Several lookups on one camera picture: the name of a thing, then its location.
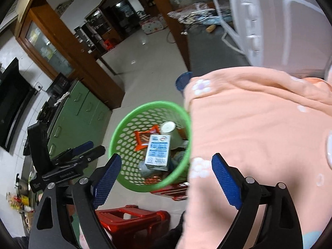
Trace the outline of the orange snack wrapper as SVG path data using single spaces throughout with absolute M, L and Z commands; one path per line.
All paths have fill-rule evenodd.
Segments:
M 140 151 L 143 150 L 144 148 L 147 148 L 149 145 L 150 136 L 154 134 L 160 134 L 158 125 L 153 125 L 147 131 L 134 131 L 134 136 L 136 139 L 135 150 Z

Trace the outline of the white blue milk carton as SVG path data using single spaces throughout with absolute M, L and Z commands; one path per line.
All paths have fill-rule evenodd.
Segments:
M 171 137 L 169 135 L 152 134 L 145 156 L 148 169 L 167 170 Z

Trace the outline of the white paper cup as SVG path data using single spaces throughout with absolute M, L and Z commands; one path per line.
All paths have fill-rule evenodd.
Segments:
M 170 137 L 170 149 L 185 148 L 187 140 L 185 140 L 179 133 L 176 123 L 173 121 L 166 121 L 160 125 L 160 133 Z

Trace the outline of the white plastic lid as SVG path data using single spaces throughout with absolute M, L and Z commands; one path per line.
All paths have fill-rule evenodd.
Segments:
M 332 132 L 326 138 L 326 160 L 329 168 L 332 169 Z

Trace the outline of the green plastic trash basket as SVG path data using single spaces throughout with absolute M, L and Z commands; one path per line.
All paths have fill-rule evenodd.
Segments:
M 153 101 L 140 105 L 128 113 L 116 127 L 109 146 L 109 156 L 118 154 L 122 159 L 122 168 L 117 181 L 134 192 L 152 192 L 171 184 L 184 182 L 190 165 L 188 146 L 179 165 L 161 181 L 147 181 L 140 174 L 138 164 L 145 159 L 145 150 L 136 150 L 135 132 L 143 132 L 154 125 L 173 121 L 187 140 L 191 140 L 191 120 L 187 111 L 169 101 Z

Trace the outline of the blue lined trash bin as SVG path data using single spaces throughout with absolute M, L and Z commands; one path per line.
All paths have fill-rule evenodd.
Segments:
M 183 93 L 185 86 L 189 83 L 190 79 L 192 78 L 192 72 L 187 71 L 182 73 L 176 80 L 175 85 L 179 92 Z

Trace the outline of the green cabinet opposite side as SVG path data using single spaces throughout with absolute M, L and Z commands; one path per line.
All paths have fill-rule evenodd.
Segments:
M 88 141 L 93 142 L 94 147 L 102 144 L 111 110 L 81 82 L 73 83 L 58 111 L 49 127 L 50 159 Z

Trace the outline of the gas stove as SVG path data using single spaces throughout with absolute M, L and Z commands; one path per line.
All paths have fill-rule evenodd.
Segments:
M 37 115 L 37 121 L 50 125 L 58 107 L 46 101 Z

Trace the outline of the red plastic stool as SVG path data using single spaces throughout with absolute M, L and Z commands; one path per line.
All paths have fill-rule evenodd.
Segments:
M 149 211 L 137 205 L 97 210 L 96 215 L 116 248 L 152 248 L 169 230 L 167 211 Z

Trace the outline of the black range hood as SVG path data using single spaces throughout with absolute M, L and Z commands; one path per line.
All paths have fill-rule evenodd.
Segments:
M 8 152 L 22 114 L 37 91 L 20 74 L 17 58 L 1 73 L 0 90 L 1 147 Z

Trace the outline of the pink fleece blanket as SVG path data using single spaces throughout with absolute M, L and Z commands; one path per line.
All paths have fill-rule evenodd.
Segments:
M 304 248 L 331 219 L 331 82 L 296 78 L 264 67 L 232 67 L 190 80 L 188 202 L 178 248 L 216 248 L 236 216 L 212 171 L 212 157 L 243 176 L 284 183 L 296 207 Z

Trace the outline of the polka dot storage boxes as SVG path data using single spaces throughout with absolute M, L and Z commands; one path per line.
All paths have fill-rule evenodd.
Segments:
M 143 32 L 147 35 L 164 30 L 167 26 L 168 25 L 162 15 L 152 17 L 141 24 Z

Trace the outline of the small brown cork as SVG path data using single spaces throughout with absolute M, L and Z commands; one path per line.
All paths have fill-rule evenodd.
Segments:
M 206 32 L 207 33 L 211 33 L 211 32 L 213 32 L 214 30 L 216 29 L 216 25 L 210 25 L 210 26 L 208 26 L 207 28 L 206 28 Z

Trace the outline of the clear plastic bag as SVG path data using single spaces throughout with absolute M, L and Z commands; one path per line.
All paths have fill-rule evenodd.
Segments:
M 193 3 L 181 9 L 177 9 L 176 11 L 171 11 L 167 13 L 167 15 L 173 19 L 180 19 L 187 17 L 188 15 L 190 15 L 190 13 L 200 10 L 207 10 L 207 9 L 209 9 L 209 6 L 206 3 L 199 2 L 199 3 Z

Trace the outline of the white microwave oven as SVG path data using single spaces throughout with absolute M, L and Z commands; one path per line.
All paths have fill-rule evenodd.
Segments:
M 316 0 L 213 0 L 223 39 L 252 66 L 325 78 L 331 23 Z

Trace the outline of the brown wooden door frame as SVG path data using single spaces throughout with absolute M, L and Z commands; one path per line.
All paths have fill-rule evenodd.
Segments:
M 51 9 L 50 5 L 43 1 L 28 9 L 22 21 L 16 23 L 14 35 L 29 58 L 48 77 L 54 80 L 58 73 L 42 57 L 37 48 L 28 41 L 28 30 L 32 24 L 36 24 L 40 28 L 41 32 L 73 68 L 73 72 L 67 77 L 68 79 L 80 80 L 109 109 L 112 110 L 121 106 L 125 92 L 96 60 L 84 50 L 74 34 L 71 33 L 57 13 Z

